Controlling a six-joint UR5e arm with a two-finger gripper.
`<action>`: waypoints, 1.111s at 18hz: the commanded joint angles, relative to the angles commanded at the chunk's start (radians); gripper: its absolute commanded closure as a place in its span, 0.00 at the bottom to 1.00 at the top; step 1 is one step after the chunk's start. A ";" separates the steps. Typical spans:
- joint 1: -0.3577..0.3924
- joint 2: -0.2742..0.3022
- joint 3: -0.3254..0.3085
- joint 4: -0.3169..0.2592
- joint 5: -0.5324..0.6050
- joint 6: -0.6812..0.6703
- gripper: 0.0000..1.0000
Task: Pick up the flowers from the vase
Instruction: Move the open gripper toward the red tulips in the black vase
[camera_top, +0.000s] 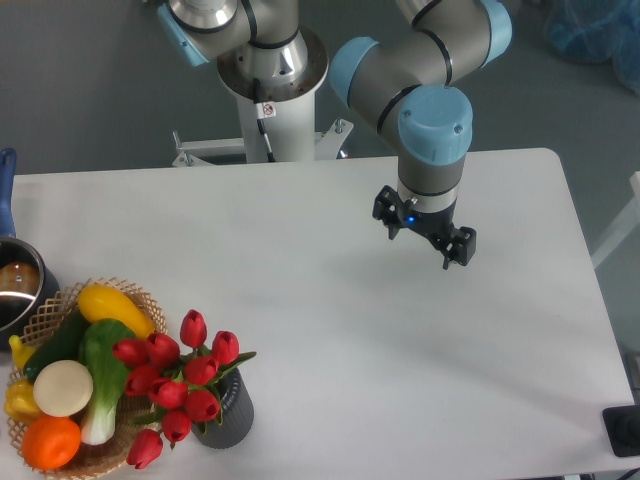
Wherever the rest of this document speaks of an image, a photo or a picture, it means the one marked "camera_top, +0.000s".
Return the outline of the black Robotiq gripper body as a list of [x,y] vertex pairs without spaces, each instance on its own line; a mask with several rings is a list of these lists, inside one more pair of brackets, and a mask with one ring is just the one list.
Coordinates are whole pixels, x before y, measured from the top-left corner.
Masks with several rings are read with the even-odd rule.
[[456,202],[435,213],[418,212],[409,201],[398,207],[398,229],[408,229],[426,238],[434,247],[446,247],[452,239]]

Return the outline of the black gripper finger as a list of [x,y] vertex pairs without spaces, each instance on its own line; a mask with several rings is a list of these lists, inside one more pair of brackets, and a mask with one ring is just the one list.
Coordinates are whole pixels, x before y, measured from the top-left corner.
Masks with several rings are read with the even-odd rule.
[[383,223],[390,240],[393,240],[403,228],[401,214],[402,203],[397,192],[385,185],[374,199],[372,216]]
[[443,234],[429,236],[432,246],[442,254],[442,268],[448,270],[451,264],[467,266],[476,252],[477,231],[470,227],[448,227]]

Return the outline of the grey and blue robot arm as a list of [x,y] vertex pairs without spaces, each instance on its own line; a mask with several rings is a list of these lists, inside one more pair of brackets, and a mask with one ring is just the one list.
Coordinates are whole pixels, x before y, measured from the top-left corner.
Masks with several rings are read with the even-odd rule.
[[216,65],[236,97],[250,163],[316,155],[315,93],[328,83],[391,147],[398,180],[376,196],[373,217],[390,236],[424,237],[446,264],[466,265],[472,228],[453,222],[473,111],[455,82],[508,47],[498,1],[402,1],[410,34],[392,46],[357,37],[329,55],[299,20],[295,1],[165,1],[158,16],[187,61]]

